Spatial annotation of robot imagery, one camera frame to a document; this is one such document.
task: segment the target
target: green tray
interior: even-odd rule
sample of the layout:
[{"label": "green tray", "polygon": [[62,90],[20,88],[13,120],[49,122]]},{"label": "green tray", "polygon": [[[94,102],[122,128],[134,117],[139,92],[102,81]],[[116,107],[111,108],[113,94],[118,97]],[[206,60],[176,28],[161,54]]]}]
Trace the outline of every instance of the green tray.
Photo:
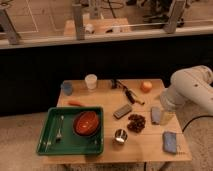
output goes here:
[{"label": "green tray", "polygon": [[[95,111],[100,120],[100,127],[91,136],[79,136],[73,131],[75,117],[83,111]],[[64,116],[61,129],[63,138],[56,142],[60,116]],[[100,154],[103,152],[103,109],[102,107],[53,107],[48,110],[40,140],[38,155]]]}]

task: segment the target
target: table leg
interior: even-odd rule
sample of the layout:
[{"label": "table leg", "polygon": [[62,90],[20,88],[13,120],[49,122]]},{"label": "table leg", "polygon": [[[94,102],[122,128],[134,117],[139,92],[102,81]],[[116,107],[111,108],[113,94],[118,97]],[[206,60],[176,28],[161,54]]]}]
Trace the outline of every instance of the table leg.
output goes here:
[{"label": "table leg", "polygon": [[61,165],[65,171],[70,171],[70,165],[69,164],[62,164]]},{"label": "table leg", "polygon": [[168,169],[168,167],[170,166],[172,162],[165,162],[159,169],[159,171],[165,171],[166,169]]}]

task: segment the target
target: wall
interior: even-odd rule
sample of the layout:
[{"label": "wall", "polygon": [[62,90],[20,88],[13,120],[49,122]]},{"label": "wall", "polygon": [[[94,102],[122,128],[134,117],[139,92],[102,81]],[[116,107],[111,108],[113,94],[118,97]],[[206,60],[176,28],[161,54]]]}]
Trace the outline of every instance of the wall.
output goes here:
[{"label": "wall", "polygon": [[184,67],[213,68],[213,35],[0,50],[0,115],[46,111],[60,83],[84,79],[162,78]]}]

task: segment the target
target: wooden table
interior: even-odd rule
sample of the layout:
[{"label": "wooden table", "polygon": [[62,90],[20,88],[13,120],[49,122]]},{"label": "wooden table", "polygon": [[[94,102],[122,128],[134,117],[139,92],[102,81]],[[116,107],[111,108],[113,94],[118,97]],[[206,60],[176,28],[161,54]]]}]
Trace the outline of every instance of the wooden table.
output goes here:
[{"label": "wooden table", "polygon": [[[60,93],[57,106],[68,106],[68,100],[77,100],[86,106],[102,106],[104,109],[104,151],[98,156],[66,155],[66,156],[45,156],[45,164],[74,164],[74,163],[116,163],[116,162],[153,162],[153,161],[188,161],[191,154],[179,122],[174,116],[165,126],[152,125],[150,121],[150,108],[158,106],[163,110],[159,95],[164,89],[160,79],[151,79],[153,89],[149,93],[140,90],[142,79],[120,80],[128,88],[134,91],[139,99],[145,101],[145,105],[133,105],[131,113],[145,116],[146,125],[141,133],[128,131],[128,115],[120,120],[113,116],[113,112],[119,107],[128,103],[126,96],[121,89],[111,89],[109,80],[99,80],[97,89],[89,91],[84,80],[71,81],[73,94],[71,96]],[[113,141],[117,129],[125,129],[128,139],[124,145],[118,145]],[[162,133],[172,131],[177,133],[178,154],[172,155],[162,150]]]},{"label": "wooden table", "polygon": [[[116,19],[84,19],[84,26],[92,24],[94,26],[94,34],[106,34],[113,25],[119,25],[122,33],[131,32],[127,18]],[[75,36],[75,24],[73,20],[67,20],[64,28],[64,36]]]}]

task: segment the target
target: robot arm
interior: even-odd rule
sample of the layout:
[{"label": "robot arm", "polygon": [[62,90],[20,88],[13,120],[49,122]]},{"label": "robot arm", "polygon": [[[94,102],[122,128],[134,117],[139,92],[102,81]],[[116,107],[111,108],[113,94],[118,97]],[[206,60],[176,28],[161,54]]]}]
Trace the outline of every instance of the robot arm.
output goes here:
[{"label": "robot arm", "polygon": [[213,72],[206,66],[176,71],[171,85],[160,95],[161,103],[167,110],[176,110],[191,100],[213,115]]}]

